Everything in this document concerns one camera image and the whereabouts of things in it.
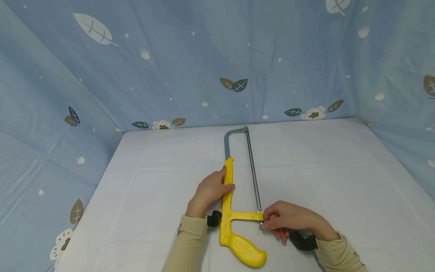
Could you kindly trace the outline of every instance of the fabric wall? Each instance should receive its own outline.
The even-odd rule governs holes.
[[[54,269],[122,131],[358,116],[435,198],[434,12],[0,0],[0,270]]]
[[[123,133],[2,1],[0,26],[0,271],[53,271]]]

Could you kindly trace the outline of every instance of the yellow plastic grip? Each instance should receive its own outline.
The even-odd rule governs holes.
[[[233,183],[233,157],[229,157],[226,160],[225,166],[227,167],[227,172],[224,176],[224,184],[231,184]],[[262,267],[266,262],[266,251],[258,250],[247,239],[232,233],[231,221],[235,219],[262,221],[263,214],[259,212],[232,212],[231,197],[231,191],[222,197],[222,220],[219,242],[221,246],[228,247],[247,266],[252,268]]]

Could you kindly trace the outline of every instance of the sleeve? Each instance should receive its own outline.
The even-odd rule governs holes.
[[[207,220],[183,215],[162,272],[197,271],[207,237]]]
[[[330,242],[316,239],[316,255],[326,272],[368,272],[365,264],[346,237],[342,234],[339,240]]]

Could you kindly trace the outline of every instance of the black wrist strap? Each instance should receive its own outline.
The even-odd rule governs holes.
[[[300,251],[311,251],[317,249],[316,237],[314,235],[310,235],[305,239],[298,231],[294,230],[288,239]]]

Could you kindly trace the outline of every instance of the right hand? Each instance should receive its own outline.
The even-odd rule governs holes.
[[[288,202],[278,201],[274,203],[264,210],[263,218],[263,230],[278,230],[278,232],[274,231],[274,235],[283,242],[284,236],[285,240],[288,237],[285,228],[307,229],[319,240],[331,241],[340,238],[321,215]]]

